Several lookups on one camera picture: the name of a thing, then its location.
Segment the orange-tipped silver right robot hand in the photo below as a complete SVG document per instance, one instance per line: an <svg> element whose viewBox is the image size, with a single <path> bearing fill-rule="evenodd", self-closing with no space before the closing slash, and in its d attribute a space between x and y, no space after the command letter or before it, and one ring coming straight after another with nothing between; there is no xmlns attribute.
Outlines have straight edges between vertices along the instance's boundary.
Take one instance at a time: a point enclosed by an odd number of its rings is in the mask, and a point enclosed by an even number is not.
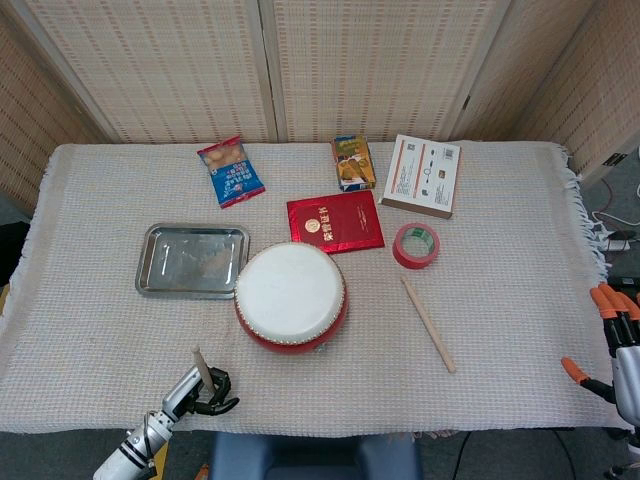
<svg viewBox="0 0 640 480"><path fill-rule="evenodd" d="M614 404L620 417L639 427L639 305L606 283L590 289L603 322L612 367L612 384L596 380L569 357L561 359L567 375L579 386Z"/></svg>

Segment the black-fingered silver left robot hand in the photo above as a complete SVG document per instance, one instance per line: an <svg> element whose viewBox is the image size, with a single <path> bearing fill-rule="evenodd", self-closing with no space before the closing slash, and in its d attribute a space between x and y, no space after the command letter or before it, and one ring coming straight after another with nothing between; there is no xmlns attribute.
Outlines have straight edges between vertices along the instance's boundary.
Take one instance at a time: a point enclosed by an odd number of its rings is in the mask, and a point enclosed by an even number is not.
<svg viewBox="0 0 640 480"><path fill-rule="evenodd" d="M162 411L174 423L179 422L186 413L222 415L240 402L238 398L227 398L232 386L228 373L215 367L209 367L208 370L214 385L214 392L208 402L199 401L204 382L196 366L193 366L164 397Z"/></svg>

